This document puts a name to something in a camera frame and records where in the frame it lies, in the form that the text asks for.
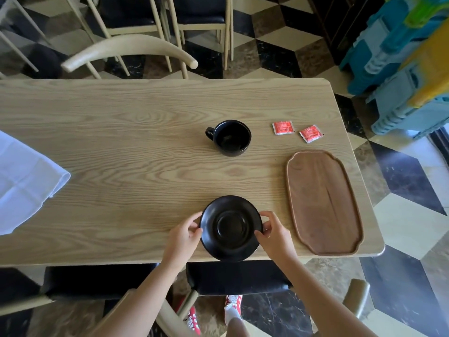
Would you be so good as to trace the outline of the person's right hand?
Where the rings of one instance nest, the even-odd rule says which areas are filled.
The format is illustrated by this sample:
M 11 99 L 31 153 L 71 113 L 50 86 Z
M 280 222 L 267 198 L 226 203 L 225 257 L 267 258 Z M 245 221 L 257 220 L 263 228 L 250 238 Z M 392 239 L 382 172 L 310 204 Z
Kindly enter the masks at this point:
M 283 226 L 278 216 L 272 211 L 261 211 L 260 216 L 268 220 L 263 223 L 263 231 L 272 229 L 272 247 L 262 247 L 271 260 L 282 270 L 287 270 L 290 266 L 298 262 L 294 243 L 290 231 Z

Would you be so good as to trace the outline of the person's left hand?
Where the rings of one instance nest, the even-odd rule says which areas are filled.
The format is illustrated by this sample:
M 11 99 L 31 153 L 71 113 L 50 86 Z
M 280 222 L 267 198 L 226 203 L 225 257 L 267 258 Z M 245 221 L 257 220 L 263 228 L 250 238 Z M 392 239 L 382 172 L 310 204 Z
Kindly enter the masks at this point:
M 194 254 L 199 243 L 190 243 L 188 230 L 199 227 L 195 220 L 199 219 L 202 214 L 203 212 L 192 214 L 170 231 L 160 264 L 164 273 L 177 275 Z

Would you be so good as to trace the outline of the black saucer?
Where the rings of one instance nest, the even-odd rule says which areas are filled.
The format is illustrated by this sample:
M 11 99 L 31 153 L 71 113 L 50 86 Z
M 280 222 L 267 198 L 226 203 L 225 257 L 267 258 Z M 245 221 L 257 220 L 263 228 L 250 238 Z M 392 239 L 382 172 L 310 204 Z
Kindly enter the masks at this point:
M 204 209 L 199 226 L 201 243 L 215 259 L 240 262 L 259 247 L 254 232 L 263 230 L 261 216 L 245 198 L 226 195 L 214 199 Z

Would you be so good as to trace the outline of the person's right forearm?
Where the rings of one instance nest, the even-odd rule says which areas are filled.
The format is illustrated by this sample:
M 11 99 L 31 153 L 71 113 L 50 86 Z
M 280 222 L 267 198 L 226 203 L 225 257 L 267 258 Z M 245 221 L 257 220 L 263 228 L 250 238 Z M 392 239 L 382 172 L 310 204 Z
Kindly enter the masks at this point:
M 366 281 L 353 279 L 345 300 L 340 302 L 313 277 L 295 254 L 273 257 L 272 260 L 292 284 L 321 337 L 377 337 L 357 316 L 368 296 L 369 284 Z

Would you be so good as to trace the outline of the person's left forearm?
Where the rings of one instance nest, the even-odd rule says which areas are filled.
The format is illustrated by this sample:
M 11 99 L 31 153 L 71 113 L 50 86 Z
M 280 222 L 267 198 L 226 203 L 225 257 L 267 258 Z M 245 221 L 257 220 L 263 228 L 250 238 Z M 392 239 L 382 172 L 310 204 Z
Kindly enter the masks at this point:
M 163 260 L 89 337 L 147 337 L 185 260 Z

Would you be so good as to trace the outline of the beige chair with black seat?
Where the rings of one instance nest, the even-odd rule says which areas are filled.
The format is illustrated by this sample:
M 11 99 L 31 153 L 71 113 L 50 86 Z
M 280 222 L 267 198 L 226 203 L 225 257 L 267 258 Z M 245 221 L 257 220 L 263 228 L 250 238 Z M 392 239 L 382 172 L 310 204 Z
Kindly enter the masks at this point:
M 39 73 L 40 70 L 27 55 L 34 50 L 39 40 L 48 49 L 54 48 L 30 11 L 19 0 L 0 0 L 0 55 L 13 52 L 25 66 Z
M 61 300 L 115 300 L 137 289 L 159 263 L 49 266 L 37 295 L 0 304 L 0 317 Z
M 262 263 L 267 262 L 272 266 L 275 266 L 272 261 L 262 261 Z M 288 279 L 277 266 L 275 266 L 275 268 L 282 278 Z M 237 263 L 230 263 L 229 265 L 218 263 L 216 271 L 210 273 L 209 277 L 215 277 L 215 287 L 218 288 L 222 286 L 225 289 L 224 294 L 238 295 L 243 294 L 244 290 L 249 289 L 254 283 L 258 283 L 256 277 L 261 275 L 261 272 L 253 274 L 252 271 L 254 271 L 254 267 L 252 266 L 248 268 L 247 266 L 238 266 Z
M 224 34 L 224 70 L 228 67 L 231 41 L 232 0 L 165 0 L 171 16 L 177 46 L 185 44 L 181 33 L 196 30 L 219 30 Z
M 165 0 L 86 0 L 103 37 L 157 32 L 170 41 Z

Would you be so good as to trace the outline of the brown wooden tray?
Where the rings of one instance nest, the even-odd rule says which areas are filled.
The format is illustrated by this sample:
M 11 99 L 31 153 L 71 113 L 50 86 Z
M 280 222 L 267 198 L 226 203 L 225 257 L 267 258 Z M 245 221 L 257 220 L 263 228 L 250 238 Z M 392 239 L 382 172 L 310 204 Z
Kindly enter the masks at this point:
M 296 234 L 311 253 L 349 256 L 364 231 L 343 163 L 330 152 L 303 150 L 286 164 L 286 188 Z

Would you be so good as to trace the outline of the person's right red white sneaker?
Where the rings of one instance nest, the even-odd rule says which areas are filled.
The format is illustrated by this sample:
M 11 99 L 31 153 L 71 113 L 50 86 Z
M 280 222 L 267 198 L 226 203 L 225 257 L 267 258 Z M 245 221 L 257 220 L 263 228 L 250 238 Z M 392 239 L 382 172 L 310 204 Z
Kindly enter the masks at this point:
M 224 321 L 226 326 L 229 325 L 233 319 L 242 320 L 241 304 L 243 295 L 227 295 L 224 305 Z

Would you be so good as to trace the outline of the person's red white sneaker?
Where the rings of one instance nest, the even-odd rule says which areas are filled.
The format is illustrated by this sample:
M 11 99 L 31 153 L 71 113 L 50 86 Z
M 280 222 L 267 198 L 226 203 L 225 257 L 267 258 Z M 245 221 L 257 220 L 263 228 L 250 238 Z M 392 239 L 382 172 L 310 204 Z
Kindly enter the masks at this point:
M 242 320 L 241 304 L 243 295 L 227 295 L 224 305 L 224 321 L 226 326 L 229 325 L 233 319 Z
M 179 301 L 175 311 L 177 312 L 183 305 L 183 303 L 186 301 L 187 295 L 184 295 L 182 299 Z M 201 335 L 201 330 L 199 327 L 198 319 L 197 319 L 197 313 L 195 306 L 191 306 L 189 309 L 186 318 L 183 319 L 183 321 L 189 326 L 189 328 L 194 331 L 197 335 Z

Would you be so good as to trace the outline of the person's right leg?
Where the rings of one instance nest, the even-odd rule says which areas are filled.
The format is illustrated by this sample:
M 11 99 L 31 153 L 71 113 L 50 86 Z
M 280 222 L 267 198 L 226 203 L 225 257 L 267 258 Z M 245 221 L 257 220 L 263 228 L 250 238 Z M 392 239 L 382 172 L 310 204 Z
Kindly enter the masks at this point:
M 227 325 L 226 337 L 250 337 L 250 333 L 241 318 L 232 318 Z

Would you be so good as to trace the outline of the black cup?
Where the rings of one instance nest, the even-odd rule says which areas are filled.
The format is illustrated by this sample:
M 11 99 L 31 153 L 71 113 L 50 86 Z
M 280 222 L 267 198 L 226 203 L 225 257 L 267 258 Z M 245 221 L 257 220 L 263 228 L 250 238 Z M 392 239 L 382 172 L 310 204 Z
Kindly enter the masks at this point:
M 208 127 L 205 135 L 214 142 L 223 155 L 237 157 L 250 145 L 252 134 L 249 127 L 238 120 L 225 120 L 214 128 Z

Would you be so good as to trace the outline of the red sachet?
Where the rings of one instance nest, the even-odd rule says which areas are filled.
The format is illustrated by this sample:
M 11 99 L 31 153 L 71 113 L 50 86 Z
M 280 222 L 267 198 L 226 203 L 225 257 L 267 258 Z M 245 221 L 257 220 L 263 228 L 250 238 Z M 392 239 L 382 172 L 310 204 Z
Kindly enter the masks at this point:
M 324 136 L 317 125 L 311 125 L 299 131 L 299 135 L 303 138 L 306 144 L 312 143 Z
M 272 123 L 272 128 L 276 136 L 295 133 L 295 129 L 291 121 L 274 122 Z

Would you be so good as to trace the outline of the white cloth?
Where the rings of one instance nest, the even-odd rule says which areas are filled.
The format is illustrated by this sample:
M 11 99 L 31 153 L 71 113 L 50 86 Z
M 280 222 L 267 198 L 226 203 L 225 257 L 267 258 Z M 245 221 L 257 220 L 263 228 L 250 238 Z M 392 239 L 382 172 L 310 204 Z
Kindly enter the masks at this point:
M 0 236 L 35 215 L 70 176 L 48 157 L 0 131 Z

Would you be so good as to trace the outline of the beige chair with curved backrest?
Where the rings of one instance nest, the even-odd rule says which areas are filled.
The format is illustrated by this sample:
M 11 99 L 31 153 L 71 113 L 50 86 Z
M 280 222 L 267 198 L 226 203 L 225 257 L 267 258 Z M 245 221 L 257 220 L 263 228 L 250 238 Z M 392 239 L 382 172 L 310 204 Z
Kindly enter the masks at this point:
M 175 57 L 181 62 L 184 79 L 188 79 L 186 66 L 191 69 L 196 69 L 199 65 L 193 56 L 164 39 L 145 34 L 124 34 L 104 39 L 91 45 L 67 59 L 61 64 L 61 67 L 64 71 L 71 73 L 79 67 L 86 65 L 93 77 L 101 80 L 102 78 L 93 67 L 92 61 L 130 55 Z

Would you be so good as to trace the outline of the dark wooden cabinet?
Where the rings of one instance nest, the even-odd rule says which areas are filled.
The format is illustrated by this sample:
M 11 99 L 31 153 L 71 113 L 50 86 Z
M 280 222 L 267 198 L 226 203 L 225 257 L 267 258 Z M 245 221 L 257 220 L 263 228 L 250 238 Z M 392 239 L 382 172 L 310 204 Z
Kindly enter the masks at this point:
M 384 0 L 308 0 L 336 65 L 339 65 L 368 19 Z

